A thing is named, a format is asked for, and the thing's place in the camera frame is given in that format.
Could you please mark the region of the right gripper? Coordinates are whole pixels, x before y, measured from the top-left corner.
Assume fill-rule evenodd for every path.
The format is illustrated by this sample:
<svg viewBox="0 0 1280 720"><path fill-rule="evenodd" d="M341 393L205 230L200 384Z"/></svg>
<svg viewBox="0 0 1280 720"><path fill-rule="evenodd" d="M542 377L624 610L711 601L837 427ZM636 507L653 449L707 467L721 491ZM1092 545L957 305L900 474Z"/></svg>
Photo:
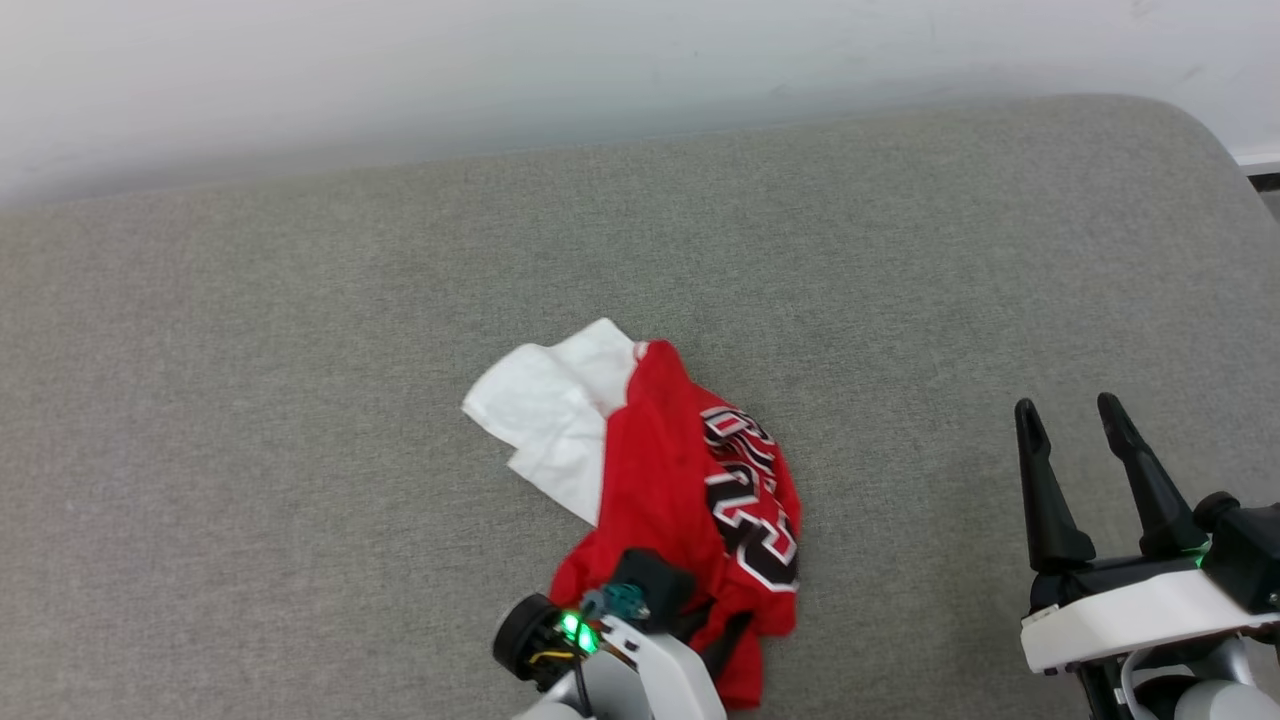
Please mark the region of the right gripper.
<svg viewBox="0 0 1280 720"><path fill-rule="evenodd" d="M1051 464L1030 398L1014 407L1030 569L1021 620L1027 666L1055 674L1138 650L1277 624L1277 559L1217 553L1120 398L1097 397L1111 454L1124 466L1143 555L1094 559Z"/></svg>

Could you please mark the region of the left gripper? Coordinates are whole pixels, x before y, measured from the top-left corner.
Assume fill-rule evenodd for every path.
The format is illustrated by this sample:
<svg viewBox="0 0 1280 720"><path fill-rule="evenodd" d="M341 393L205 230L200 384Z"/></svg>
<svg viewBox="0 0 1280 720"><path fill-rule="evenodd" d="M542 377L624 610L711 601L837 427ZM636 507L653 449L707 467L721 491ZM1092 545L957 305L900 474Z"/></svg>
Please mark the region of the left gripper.
<svg viewBox="0 0 1280 720"><path fill-rule="evenodd" d="M716 683L736 652L754 614L735 612L699 653L671 630L694 597L689 571L668 564L654 550L622 552L602 587L600 638L637 674L652 719L726 719Z"/></svg>

